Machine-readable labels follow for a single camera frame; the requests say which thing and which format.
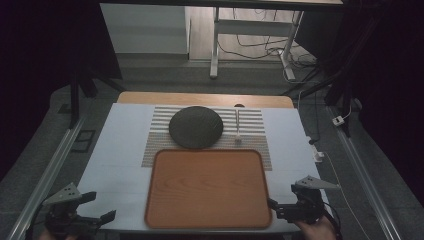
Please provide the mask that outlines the black stand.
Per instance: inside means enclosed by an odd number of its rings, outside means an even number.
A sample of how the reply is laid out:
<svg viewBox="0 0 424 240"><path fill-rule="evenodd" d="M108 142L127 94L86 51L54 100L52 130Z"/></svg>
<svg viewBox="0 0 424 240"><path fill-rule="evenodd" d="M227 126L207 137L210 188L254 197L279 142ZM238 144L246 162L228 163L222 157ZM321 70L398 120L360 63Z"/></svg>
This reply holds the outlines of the black stand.
<svg viewBox="0 0 424 240"><path fill-rule="evenodd" d="M94 98L98 94L98 89L94 83L94 80L98 79L105 83L112 89L122 93L125 88L120 84L114 82L111 78L108 78L105 74L100 73L92 67L85 67L80 70L76 70L70 80L70 94L71 94L71 119L69 128L73 129L78 120L80 119L80 104L79 104L79 90L82 90L83 94L88 98Z"/></svg>

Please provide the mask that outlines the aluminium rail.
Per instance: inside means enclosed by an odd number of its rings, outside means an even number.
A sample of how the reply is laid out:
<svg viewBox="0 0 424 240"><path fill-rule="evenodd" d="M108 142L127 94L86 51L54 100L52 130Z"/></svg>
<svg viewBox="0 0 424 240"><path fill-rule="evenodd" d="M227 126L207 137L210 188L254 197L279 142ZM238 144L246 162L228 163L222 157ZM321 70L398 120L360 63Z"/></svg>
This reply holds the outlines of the aluminium rail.
<svg viewBox="0 0 424 240"><path fill-rule="evenodd" d="M71 129L67 129L56 151L49 161L37 185L34 187L29 200L26 202L21 214L16 220L6 240L24 240L25 232L30 227L32 218L35 216L37 207L49 193L53 183L62 168L73 142L79 134L87 116L81 115Z"/></svg>
<svg viewBox="0 0 424 240"><path fill-rule="evenodd" d="M356 178L358 179L367 198L368 204L374 211L375 218L385 235L385 239L403 240L403 236L397 224L394 222L394 219L390 214L387 205L383 201L383 198L380 196L377 186L372 180L353 138L348 137L340 126L333 124L333 127L337 132L341 145L344 148L352 169L355 172Z"/></svg>

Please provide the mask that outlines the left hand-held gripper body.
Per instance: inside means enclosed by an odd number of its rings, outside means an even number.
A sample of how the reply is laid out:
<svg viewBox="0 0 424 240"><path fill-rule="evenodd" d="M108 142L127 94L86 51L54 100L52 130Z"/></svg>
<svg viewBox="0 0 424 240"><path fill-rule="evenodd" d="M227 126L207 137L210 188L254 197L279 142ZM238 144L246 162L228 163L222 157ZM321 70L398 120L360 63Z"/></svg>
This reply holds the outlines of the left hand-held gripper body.
<svg viewBox="0 0 424 240"><path fill-rule="evenodd" d="M83 194L74 183L70 183L48 197L44 206L49 206L45 227L54 236L95 236L100 228L100 218L82 217L77 214L81 205L78 200Z"/></svg>

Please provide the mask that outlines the white table cover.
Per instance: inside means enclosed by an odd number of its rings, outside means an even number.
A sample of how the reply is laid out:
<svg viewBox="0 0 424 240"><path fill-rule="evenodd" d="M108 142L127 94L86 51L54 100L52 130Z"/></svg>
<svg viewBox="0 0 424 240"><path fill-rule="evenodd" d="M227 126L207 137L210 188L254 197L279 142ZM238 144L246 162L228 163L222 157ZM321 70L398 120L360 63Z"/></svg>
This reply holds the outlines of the white table cover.
<svg viewBox="0 0 424 240"><path fill-rule="evenodd" d="M98 216L115 210L115 219L106 229L128 233L283 233L295 225L278 219L270 210L272 222L264 229L153 229L145 220L152 168L141 162L150 124L157 105L121 104L112 106L105 125L79 181L81 192L97 193L96 199L78 208L84 216ZM319 175L313 151L297 110L255 108L263 115L272 170L266 171L268 198L293 204L297 198L291 185L310 175Z"/></svg>

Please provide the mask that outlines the person's right hand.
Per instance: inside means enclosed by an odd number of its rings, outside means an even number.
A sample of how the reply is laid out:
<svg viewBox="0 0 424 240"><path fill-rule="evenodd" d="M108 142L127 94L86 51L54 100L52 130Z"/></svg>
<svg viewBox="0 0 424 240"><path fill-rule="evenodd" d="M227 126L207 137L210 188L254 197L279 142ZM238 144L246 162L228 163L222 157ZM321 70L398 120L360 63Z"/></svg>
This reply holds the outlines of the person's right hand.
<svg viewBox="0 0 424 240"><path fill-rule="evenodd" d="M325 216L314 224L303 221L295 221L294 224L301 230L305 240L336 240L335 229Z"/></svg>

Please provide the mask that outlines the brown wooden tray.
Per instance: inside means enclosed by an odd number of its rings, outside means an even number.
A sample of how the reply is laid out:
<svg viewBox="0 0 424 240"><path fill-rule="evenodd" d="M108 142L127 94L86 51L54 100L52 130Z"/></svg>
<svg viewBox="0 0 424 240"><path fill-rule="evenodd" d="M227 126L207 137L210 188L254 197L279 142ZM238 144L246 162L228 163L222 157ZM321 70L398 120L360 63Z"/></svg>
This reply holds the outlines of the brown wooden tray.
<svg viewBox="0 0 424 240"><path fill-rule="evenodd" d="M144 220L153 229L264 229L272 216L255 150L159 151Z"/></svg>

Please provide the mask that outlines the dark round plate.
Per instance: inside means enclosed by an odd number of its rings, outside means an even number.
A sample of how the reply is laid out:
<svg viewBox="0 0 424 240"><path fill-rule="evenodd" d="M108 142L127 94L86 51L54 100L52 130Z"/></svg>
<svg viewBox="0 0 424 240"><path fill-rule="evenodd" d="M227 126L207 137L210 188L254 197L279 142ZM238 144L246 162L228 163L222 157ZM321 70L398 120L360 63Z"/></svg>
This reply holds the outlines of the dark round plate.
<svg viewBox="0 0 424 240"><path fill-rule="evenodd" d="M223 133L223 121L212 109L191 106L179 110L169 122L169 134L175 143L188 149L214 145Z"/></svg>

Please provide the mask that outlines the white desk frame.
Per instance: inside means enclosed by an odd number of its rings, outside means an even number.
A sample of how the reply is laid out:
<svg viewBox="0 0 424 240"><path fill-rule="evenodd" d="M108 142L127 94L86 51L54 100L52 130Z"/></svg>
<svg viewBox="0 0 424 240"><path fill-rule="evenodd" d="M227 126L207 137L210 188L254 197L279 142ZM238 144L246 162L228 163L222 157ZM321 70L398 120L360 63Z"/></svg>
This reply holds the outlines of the white desk frame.
<svg viewBox="0 0 424 240"><path fill-rule="evenodd" d="M210 78L216 79L218 76L219 36L226 34L284 37L286 39L285 46L277 49L277 56L282 63L283 73L287 79L294 80L295 75L289 63L289 53L298 27L300 26L302 15L302 11L294 11L290 22L241 20L235 17L232 19L221 19L220 8L215 7L213 10L213 45L209 73Z"/></svg>

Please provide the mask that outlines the metal fork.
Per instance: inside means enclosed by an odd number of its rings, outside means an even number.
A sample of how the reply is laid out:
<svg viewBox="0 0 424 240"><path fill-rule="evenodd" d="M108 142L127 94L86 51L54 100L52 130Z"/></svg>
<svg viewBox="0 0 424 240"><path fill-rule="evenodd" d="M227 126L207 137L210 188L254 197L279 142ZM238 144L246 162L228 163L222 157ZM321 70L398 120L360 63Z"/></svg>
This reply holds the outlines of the metal fork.
<svg viewBox="0 0 424 240"><path fill-rule="evenodd" d="M240 122L239 122L239 110L238 109L235 110L235 122L236 122L235 141L236 141L236 143L241 143L242 138L241 138L241 135L240 135Z"/></svg>

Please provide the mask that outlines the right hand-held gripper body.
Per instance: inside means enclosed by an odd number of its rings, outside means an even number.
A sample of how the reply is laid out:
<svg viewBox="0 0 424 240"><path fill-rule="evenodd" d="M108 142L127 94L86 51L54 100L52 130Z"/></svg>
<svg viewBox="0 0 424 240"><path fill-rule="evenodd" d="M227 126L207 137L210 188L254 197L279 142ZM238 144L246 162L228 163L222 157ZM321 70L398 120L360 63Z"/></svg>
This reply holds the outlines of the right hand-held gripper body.
<svg viewBox="0 0 424 240"><path fill-rule="evenodd" d="M285 219L289 223L294 221L314 223L327 213L321 190L341 189L337 184L326 182L310 175L296 181L294 185L300 187L300 193L296 195L297 202L294 204L279 203L279 210L275 211L278 219Z"/></svg>

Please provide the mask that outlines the person's left hand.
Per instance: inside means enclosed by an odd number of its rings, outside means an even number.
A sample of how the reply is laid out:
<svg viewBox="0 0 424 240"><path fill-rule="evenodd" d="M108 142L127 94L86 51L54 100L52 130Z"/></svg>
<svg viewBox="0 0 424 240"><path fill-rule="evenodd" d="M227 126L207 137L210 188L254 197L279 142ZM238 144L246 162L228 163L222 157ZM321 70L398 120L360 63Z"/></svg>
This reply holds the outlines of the person's left hand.
<svg viewBox="0 0 424 240"><path fill-rule="evenodd" d="M77 236L68 235L65 237L65 240L77 240ZM58 240L53 234L51 234L47 229L45 229L37 240Z"/></svg>

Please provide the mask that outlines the white cabinet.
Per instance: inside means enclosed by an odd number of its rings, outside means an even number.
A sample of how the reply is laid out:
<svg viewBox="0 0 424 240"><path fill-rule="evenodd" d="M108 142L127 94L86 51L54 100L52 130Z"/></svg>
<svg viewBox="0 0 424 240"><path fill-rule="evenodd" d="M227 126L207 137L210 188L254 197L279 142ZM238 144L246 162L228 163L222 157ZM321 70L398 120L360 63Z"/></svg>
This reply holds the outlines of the white cabinet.
<svg viewBox="0 0 424 240"><path fill-rule="evenodd" d="M186 7L109 3L100 7L116 53L189 53Z"/></svg>

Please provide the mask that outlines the striped woven placemat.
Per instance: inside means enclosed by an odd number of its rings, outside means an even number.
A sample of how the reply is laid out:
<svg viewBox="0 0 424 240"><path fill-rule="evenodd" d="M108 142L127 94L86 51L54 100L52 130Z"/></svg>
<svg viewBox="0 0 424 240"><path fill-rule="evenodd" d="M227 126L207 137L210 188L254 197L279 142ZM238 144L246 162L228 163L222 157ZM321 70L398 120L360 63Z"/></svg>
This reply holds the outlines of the striped woven placemat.
<svg viewBox="0 0 424 240"><path fill-rule="evenodd" d="M183 109L184 105L157 105L154 109L147 143L144 150L141 166L151 168L156 153L163 149L181 149L170 134L168 125L173 115ZM266 171L272 170L267 137L262 111L255 108L239 110L241 143L236 143L236 122L234 107L217 107L214 110L223 121L223 133L220 139L210 149L253 149L262 156Z"/></svg>

